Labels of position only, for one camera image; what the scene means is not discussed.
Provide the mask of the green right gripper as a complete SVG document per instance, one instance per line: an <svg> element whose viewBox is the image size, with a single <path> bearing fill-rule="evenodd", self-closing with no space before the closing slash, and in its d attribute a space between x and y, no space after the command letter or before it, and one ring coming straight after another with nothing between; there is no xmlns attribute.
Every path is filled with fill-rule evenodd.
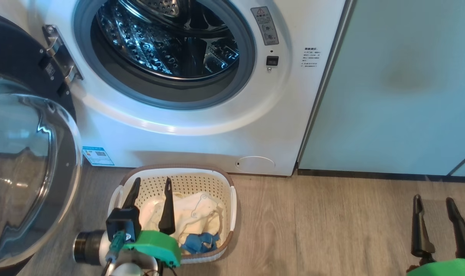
<svg viewBox="0 0 465 276"><path fill-rule="evenodd" d="M454 228L455 256L459 259L421 265L408 271L406 273L408 276L465 276L465 220L451 197L446 198L446 208ZM417 194L413 198L411 254L418 258L433 258L433 253L435 247L427 234L423 201Z"/></svg>

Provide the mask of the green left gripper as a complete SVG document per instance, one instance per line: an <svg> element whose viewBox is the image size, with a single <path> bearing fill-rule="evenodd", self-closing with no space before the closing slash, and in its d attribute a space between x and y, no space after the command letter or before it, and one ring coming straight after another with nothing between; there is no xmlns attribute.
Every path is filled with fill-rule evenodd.
<svg viewBox="0 0 465 276"><path fill-rule="evenodd" d="M135 201L139 195L141 178L137 177L122 205L122 209L132 209L135 207ZM176 268L181 266L182 254L178 242L170 235L175 233L175 214L172 182L169 177L166 178L164 187L165 201L162 209L161 219L158 223L159 231L145 230L141 231L139 237L134 243L126 243L123 248L127 250L136 250L139 253L154 257L164 262L167 267Z"/></svg>

